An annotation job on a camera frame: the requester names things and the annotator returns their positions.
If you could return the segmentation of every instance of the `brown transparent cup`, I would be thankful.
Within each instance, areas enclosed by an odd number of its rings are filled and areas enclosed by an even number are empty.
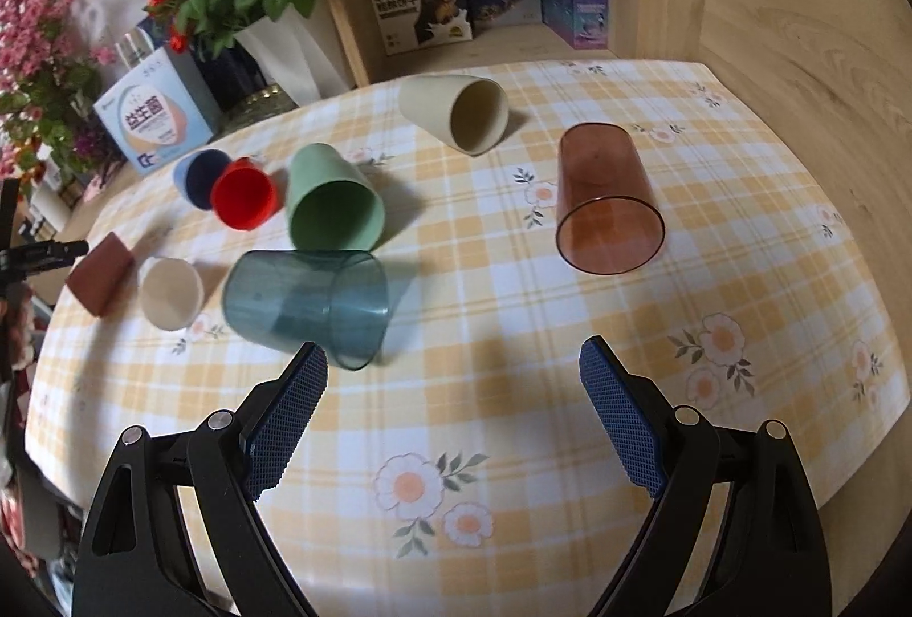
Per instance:
[[[580,123],[558,147],[557,249],[593,275],[643,266],[665,240],[665,221],[633,139],[610,123]]]

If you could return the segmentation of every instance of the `dark blue cup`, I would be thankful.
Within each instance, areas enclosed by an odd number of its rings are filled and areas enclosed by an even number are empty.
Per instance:
[[[215,181],[228,168],[231,157],[219,149],[203,149],[187,156],[174,167],[174,186],[194,208],[211,211],[210,195]]]

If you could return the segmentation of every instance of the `plaid tablecloth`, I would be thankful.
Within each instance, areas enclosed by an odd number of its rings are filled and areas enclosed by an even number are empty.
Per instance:
[[[397,307],[380,360],[333,371],[279,488],[258,508],[321,614],[587,614],[640,527],[633,488],[589,405],[576,358],[601,334],[631,371],[715,424],[791,430],[822,505],[909,402],[871,275],[801,163],[705,67],[665,62],[480,68],[511,132],[470,159],[398,114],[398,83],[277,117],[220,145],[281,169],[325,141],[389,209],[376,254]],[[555,250],[556,145],[584,120],[633,135],[667,242],[621,277]],[[288,357],[241,340],[221,284],[245,251],[290,247],[284,216],[252,234],[194,211],[165,169],[108,204],[143,254],[195,260],[211,295],[181,334],[140,316],[135,286],[94,320],[65,291],[38,366],[27,450],[88,506],[117,435],[193,429]],[[202,572],[223,588],[193,497]],[[699,585],[723,506],[679,590]]]

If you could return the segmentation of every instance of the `purple box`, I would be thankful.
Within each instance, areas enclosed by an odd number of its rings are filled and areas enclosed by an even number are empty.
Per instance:
[[[608,0],[541,0],[544,23],[577,50],[608,48]]]

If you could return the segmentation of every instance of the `white vase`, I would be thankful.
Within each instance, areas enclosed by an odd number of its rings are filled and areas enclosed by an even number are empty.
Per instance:
[[[278,22],[257,20],[237,34],[263,76],[298,105],[340,95],[354,87],[327,0],[316,0],[307,19],[292,5]]]

